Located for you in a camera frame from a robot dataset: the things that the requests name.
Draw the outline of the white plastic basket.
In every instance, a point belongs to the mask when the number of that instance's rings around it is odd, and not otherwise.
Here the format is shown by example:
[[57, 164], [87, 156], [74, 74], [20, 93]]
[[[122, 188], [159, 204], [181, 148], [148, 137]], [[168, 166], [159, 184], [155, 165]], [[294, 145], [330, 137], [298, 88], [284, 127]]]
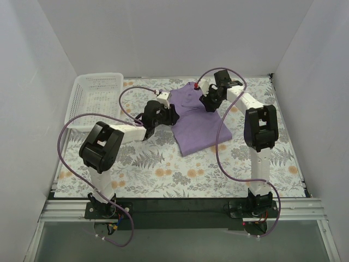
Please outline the white plastic basket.
[[94, 73], [78, 76], [73, 84], [65, 121], [77, 115], [97, 113], [120, 118], [118, 103], [124, 77], [121, 73]]

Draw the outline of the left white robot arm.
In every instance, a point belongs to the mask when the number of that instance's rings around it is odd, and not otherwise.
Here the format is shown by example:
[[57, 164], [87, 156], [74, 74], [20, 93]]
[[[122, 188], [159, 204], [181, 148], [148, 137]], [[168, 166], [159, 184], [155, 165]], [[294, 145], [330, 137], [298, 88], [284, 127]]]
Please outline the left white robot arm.
[[121, 145], [146, 141], [154, 134], [157, 126], [175, 125], [179, 115], [174, 104], [151, 100], [136, 119], [141, 122], [140, 126], [113, 126], [97, 122], [79, 150], [79, 156], [89, 170], [93, 185], [93, 192], [88, 194], [88, 199], [93, 209], [104, 218], [111, 218], [116, 213], [116, 195], [112, 188], [110, 169]]

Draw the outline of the aluminium frame rail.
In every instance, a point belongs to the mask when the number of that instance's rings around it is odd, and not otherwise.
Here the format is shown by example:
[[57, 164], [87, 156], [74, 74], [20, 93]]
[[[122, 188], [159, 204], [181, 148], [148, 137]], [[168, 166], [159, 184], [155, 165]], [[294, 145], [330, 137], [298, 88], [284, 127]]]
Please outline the aluminium frame rail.
[[[48, 200], [25, 261], [339, 261], [320, 199], [286, 198], [261, 239], [227, 229], [135, 229], [124, 248], [99, 238], [85, 199]], [[245, 221], [244, 228], [251, 228]]]

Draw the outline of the purple t shirt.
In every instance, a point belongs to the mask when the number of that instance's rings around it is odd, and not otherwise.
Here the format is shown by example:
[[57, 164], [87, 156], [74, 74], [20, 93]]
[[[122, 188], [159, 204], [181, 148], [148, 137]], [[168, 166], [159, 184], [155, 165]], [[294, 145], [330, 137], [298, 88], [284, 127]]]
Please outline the purple t shirt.
[[207, 112], [199, 101], [200, 96], [193, 82], [170, 92], [170, 103], [179, 115], [171, 129], [183, 157], [216, 144], [221, 117], [217, 112]]

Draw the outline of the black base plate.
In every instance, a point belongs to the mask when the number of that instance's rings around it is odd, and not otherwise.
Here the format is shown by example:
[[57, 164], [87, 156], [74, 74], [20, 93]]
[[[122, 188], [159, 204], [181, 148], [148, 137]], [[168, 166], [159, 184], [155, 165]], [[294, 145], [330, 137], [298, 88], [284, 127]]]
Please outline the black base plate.
[[135, 229], [227, 229], [242, 231], [253, 217], [244, 198], [118, 198]]

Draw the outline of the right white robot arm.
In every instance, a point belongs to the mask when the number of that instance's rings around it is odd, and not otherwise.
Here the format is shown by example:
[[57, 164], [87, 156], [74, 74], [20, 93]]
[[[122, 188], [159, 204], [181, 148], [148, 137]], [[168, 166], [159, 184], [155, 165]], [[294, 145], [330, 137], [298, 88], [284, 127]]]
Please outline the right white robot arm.
[[218, 67], [214, 72], [213, 84], [201, 76], [194, 84], [200, 90], [200, 102], [208, 112], [216, 112], [223, 101], [235, 106], [245, 117], [243, 136], [250, 150], [251, 178], [245, 204], [237, 208], [240, 213], [259, 217], [273, 207], [273, 194], [276, 189], [270, 182], [270, 158], [279, 138], [278, 119], [274, 105], [264, 105], [250, 95], [246, 81], [241, 78], [233, 81], [228, 68]]

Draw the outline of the floral table cloth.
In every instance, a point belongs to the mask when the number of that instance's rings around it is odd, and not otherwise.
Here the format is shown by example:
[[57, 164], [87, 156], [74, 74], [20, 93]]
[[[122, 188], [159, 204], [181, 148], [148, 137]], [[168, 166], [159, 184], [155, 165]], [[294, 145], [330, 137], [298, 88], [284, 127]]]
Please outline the floral table cloth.
[[[178, 89], [192, 79], [126, 79], [123, 89], [144, 86], [153, 89]], [[268, 77], [247, 78], [247, 91], [259, 102], [277, 108], [279, 139], [270, 158], [270, 181], [280, 197], [306, 197], [303, 176], [298, 170], [287, 129], [283, 123], [274, 88]], [[154, 99], [146, 90], [132, 90], [123, 95], [127, 113], [136, 116], [147, 101]], [[232, 140], [218, 146], [222, 166], [235, 178], [249, 179], [251, 161], [244, 142], [244, 116], [231, 108], [224, 121]], [[78, 174], [90, 181], [87, 168], [79, 157], [79, 149], [88, 132], [71, 130], [66, 140], [64, 160]], [[112, 188], [119, 198], [220, 198], [245, 197], [249, 183], [230, 180], [219, 169], [215, 147], [182, 157], [171, 127], [160, 126], [145, 142], [130, 142], [120, 147], [111, 169]], [[90, 186], [74, 176], [66, 167], [58, 169], [54, 198], [86, 198]]]

